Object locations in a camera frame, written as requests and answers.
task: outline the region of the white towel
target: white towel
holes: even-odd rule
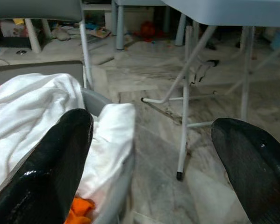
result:
[[[17,76],[0,86],[0,184],[68,110],[84,108],[78,82],[68,74]],[[107,105],[94,124],[93,141],[77,191],[98,210],[130,153],[135,109]]]

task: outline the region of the marble floor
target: marble floor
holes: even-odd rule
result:
[[[184,64],[184,47],[171,42],[131,44],[124,52],[114,50],[108,38],[90,46],[94,89],[114,103],[134,103],[136,117],[136,169],[132,182],[135,224],[248,224],[250,223],[212,145],[210,128],[189,129],[188,156],[183,182],[175,179],[181,134],[181,101],[163,105],[141,102],[142,97],[161,98]],[[205,58],[226,58],[236,52],[234,39],[217,42],[218,51],[204,50]],[[80,40],[52,41],[43,52],[19,56],[18,49],[2,49],[0,58],[10,64],[82,59]],[[256,43],[253,63],[271,50]],[[202,68],[199,77],[204,76]],[[205,73],[191,94],[224,92],[241,78],[243,59]],[[280,142],[280,57],[251,77],[248,120]],[[182,95],[182,85],[173,93]],[[218,117],[239,117],[240,88],[221,98],[190,101],[189,119],[209,121]]]

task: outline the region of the orange cloth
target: orange cloth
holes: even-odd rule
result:
[[[90,224],[91,219],[85,217],[85,215],[94,208],[94,202],[90,202],[82,198],[74,198],[64,224]]]

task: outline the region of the chair leg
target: chair leg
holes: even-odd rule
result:
[[[117,4],[112,0],[112,34],[117,35]]]
[[[179,25],[178,25],[176,39],[175,39],[176,46],[182,46],[183,44],[183,35],[185,32],[185,27],[186,27],[186,15],[182,13],[180,15]]]
[[[242,104],[241,104],[241,119],[243,121],[247,120],[247,109],[248,109],[248,99],[249,99],[249,75],[251,73],[251,57],[253,51],[254,42],[254,27],[248,28],[247,35],[247,48],[245,52],[245,63],[244,63],[244,74],[243,74],[243,90],[242,90]]]
[[[45,37],[48,39],[51,39],[52,35],[51,35],[51,31],[50,31],[50,26],[49,26],[47,20],[42,19],[41,21],[42,21],[42,26],[43,26]]]
[[[85,68],[86,68],[86,77],[87,77],[88,82],[90,84],[90,89],[93,89],[93,80],[92,80],[92,75],[91,75],[91,65],[90,65],[90,59],[89,59],[89,51],[88,51],[88,44],[87,44],[87,36],[86,36],[86,28],[85,28],[84,18],[79,23],[79,31],[80,31],[80,37],[81,37],[81,40],[82,40],[84,63],[85,63]]]
[[[118,50],[124,49],[124,6],[118,6],[116,48]]]
[[[32,20],[31,19],[24,19],[24,20],[27,26],[29,41],[31,43],[32,50],[34,53],[39,54],[41,52],[41,47],[37,38],[37,34],[32,24]]]
[[[170,27],[170,6],[166,6],[165,8],[165,19],[164,19],[164,27],[163,31],[165,33],[169,32],[169,27]]]

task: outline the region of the folding table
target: folding table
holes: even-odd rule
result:
[[[243,26],[241,48],[236,56],[245,53],[245,66],[242,80],[234,84],[226,94],[234,91],[242,85],[242,103],[241,103],[241,119],[247,119],[247,105],[249,95],[249,75],[280,54],[280,48],[262,61],[256,68],[251,68],[251,53],[253,48],[254,27],[280,27],[280,0],[162,0],[165,4],[179,10],[185,16],[188,16],[198,23],[208,25],[201,39],[194,43],[195,48],[191,51],[183,69],[180,71],[172,86],[161,100],[143,98],[142,101],[163,104],[168,100],[183,100],[182,114],[182,136],[179,152],[179,162],[177,169],[177,179],[182,180],[184,160],[186,156],[186,139],[188,127],[208,126],[212,122],[202,122],[188,124],[188,102],[190,99],[197,97],[189,97],[189,68],[195,60],[200,63],[204,62],[199,58],[199,53],[205,47],[207,41],[214,33],[217,26]],[[198,39],[199,30],[197,23],[194,22],[191,41]],[[183,97],[171,98],[171,94],[177,87],[179,82],[184,79]]]

